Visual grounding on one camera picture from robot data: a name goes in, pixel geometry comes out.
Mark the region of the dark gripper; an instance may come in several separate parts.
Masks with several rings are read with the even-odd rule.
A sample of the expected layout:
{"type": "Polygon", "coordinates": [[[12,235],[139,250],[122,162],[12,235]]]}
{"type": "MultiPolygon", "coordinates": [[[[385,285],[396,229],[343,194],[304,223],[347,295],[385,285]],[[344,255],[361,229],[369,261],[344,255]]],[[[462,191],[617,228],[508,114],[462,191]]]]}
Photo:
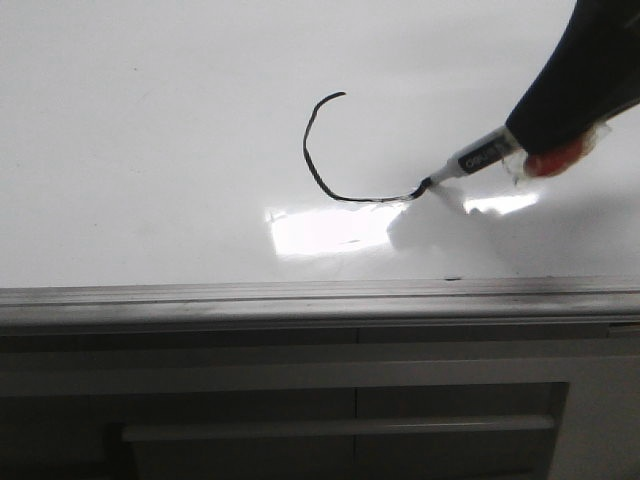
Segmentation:
{"type": "Polygon", "coordinates": [[[549,151],[639,103],[639,2],[578,1],[551,57],[506,127],[549,151]]]}

